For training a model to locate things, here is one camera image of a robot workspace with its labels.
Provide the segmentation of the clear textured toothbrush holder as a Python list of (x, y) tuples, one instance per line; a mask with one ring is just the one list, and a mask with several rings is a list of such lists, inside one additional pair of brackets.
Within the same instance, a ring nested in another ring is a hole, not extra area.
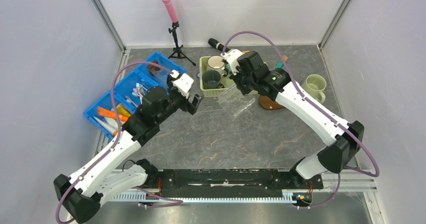
[(226, 114), (235, 119), (255, 102), (255, 97), (242, 94), (234, 84), (218, 96), (218, 101)]

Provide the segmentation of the pale green ribbed mug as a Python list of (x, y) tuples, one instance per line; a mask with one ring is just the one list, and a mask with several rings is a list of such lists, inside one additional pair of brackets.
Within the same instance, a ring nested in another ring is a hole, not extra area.
[(326, 80), (317, 74), (309, 75), (302, 84), (303, 90), (319, 103), (324, 103), (326, 95), (324, 90), (327, 86)]

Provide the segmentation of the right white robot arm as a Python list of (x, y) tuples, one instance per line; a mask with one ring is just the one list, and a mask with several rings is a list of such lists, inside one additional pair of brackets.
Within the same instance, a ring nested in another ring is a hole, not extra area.
[(353, 139), (362, 139), (364, 127), (359, 121), (349, 123), (332, 113), (321, 103), (293, 83), (282, 68), (270, 70), (255, 51), (242, 53), (231, 50), (221, 55), (229, 66), (230, 79), (242, 94), (257, 91), (290, 110), (320, 137), (325, 147), (304, 157), (293, 167), (290, 182), (297, 188), (305, 187), (312, 177), (326, 171), (340, 173), (360, 150)]

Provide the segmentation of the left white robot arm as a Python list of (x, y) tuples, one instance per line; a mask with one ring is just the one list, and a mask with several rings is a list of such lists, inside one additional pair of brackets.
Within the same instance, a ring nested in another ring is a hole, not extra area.
[(56, 222), (64, 222), (60, 218), (61, 208), (65, 208), (72, 217), (66, 223), (85, 223), (115, 195), (142, 184), (153, 187), (158, 181), (158, 174), (138, 164), (122, 174), (113, 177), (109, 174), (151, 140), (160, 131), (160, 124), (177, 110), (194, 115), (202, 98), (198, 94), (193, 100), (189, 97), (188, 88), (154, 86), (148, 89), (141, 104), (119, 127), (117, 135), (106, 147), (71, 175), (60, 174), (54, 179), (59, 201)]

